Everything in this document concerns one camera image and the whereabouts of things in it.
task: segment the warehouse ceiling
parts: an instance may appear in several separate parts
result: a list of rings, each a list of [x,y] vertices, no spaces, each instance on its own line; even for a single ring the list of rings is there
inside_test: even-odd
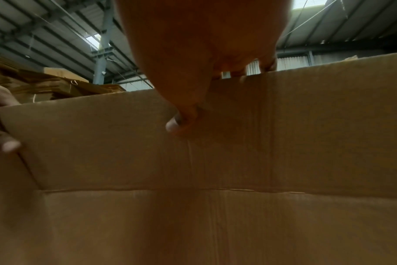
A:
[[[278,42],[279,56],[397,46],[397,0],[295,0],[293,8]],[[66,68],[92,80],[103,11],[98,0],[0,0],[0,54],[35,69]],[[135,76],[117,16],[110,45],[106,81]]]

